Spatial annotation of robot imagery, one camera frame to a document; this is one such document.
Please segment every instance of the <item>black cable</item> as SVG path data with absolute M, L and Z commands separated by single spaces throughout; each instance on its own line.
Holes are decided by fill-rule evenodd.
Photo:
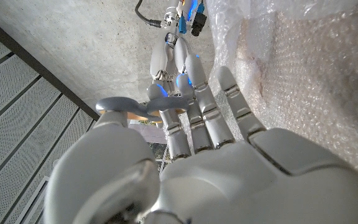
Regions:
M 141 18 L 144 22 L 146 22 L 148 25 L 150 26 L 154 26 L 154 27 L 158 27 L 161 28 L 161 21 L 159 20 L 154 20 L 154 19 L 148 19 L 146 17 L 144 17 L 140 12 L 139 12 L 139 7 L 142 4 L 143 0 L 139 0 L 139 2 L 137 3 L 136 7 L 135 7 L 135 12 L 137 14 L 137 16 L 139 16 L 139 18 Z

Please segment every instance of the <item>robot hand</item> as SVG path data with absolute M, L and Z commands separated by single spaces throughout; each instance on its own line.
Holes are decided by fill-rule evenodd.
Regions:
M 183 98 L 166 97 L 157 86 L 149 88 L 146 108 L 123 99 L 114 104 L 117 98 L 98 103 L 99 121 L 53 170 L 47 223 L 133 223 L 146 214 L 146 223 L 358 223 L 358 172 L 301 136 L 266 130 L 222 67 L 219 82 L 245 139 L 235 142 L 200 59 L 189 55 L 185 65 L 178 77 Z M 209 150 L 178 157 L 158 177 L 150 149 L 126 119 L 157 120 L 160 113 L 181 130 L 170 118 L 185 110 L 193 144 L 202 148 L 203 140 Z M 185 141 L 168 143 L 173 152 L 187 152 Z

